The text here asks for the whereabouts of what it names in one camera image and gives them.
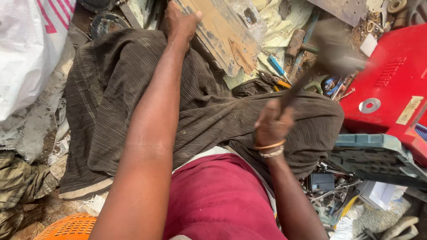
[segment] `white sticker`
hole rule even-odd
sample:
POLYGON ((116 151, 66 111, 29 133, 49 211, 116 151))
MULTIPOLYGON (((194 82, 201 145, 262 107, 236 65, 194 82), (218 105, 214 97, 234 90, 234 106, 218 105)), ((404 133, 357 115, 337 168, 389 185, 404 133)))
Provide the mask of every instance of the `white sticker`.
POLYGON ((396 123, 406 125, 423 99, 424 97, 412 96, 412 99, 409 101, 408 105, 406 105, 396 123))

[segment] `bangle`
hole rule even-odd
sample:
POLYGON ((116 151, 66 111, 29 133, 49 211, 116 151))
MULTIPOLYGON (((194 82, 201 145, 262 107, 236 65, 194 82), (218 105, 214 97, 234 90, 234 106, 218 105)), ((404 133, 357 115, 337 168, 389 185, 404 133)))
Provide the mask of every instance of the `bangle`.
POLYGON ((272 144, 272 145, 268 145, 268 146, 254 146, 254 149, 255 150, 270 149, 270 148, 273 148, 273 147, 277 147, 277 146, 283 145, 285 142, 286 142, 286 139, 283 139, 282 141, 280 141, 278 143, 275 143, 275 144, 272 144))
POLYGON ((272 153, 262 153, 261 151, 260 151, 260 155, 261 155, 261 157, 263 157, 263 158, 272 158, 272 157, 275 157, 275 156, 279 156, 280 154, 282 154, 283 153, 283 145, 281 145, 280 146, 280 149, 278 150, 278 151, 276 151, 276 152, 272 152, 272 153))

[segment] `metal washer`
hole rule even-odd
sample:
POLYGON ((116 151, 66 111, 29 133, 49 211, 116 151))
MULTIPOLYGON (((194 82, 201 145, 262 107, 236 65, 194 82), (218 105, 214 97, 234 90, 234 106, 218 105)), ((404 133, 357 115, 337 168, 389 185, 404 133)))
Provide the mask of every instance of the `metal washer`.
POLYGON ((368 98, 365 101, 361 102, 359 104, 359 111, 362 113, 373 113, 376 110, 378 110, 381 106, 381 101, 378 98, 368 98))

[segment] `red shirt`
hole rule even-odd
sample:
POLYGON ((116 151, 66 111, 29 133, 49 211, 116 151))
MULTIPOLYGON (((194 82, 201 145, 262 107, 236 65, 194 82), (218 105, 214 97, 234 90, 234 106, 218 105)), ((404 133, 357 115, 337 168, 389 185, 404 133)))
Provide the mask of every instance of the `red shirt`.
POLYGON ((163 239, 283 239, 262 181, 232 153, 187 163, 172 175, 163 239))

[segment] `rusty hammer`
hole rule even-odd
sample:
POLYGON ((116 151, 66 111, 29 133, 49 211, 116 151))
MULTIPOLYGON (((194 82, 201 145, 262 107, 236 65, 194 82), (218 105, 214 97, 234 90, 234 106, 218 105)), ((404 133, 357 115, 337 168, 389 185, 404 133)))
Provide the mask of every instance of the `rusty hammer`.
POLYGON ((294 33, 292 34, 291 40, 289 41, 288 47, 285 51, 286 57, 296 57, 300 49, 314 54, 319 53, 319 50, 315 46, 302 43, 304 36, 304 30, 295 29, 294 33))

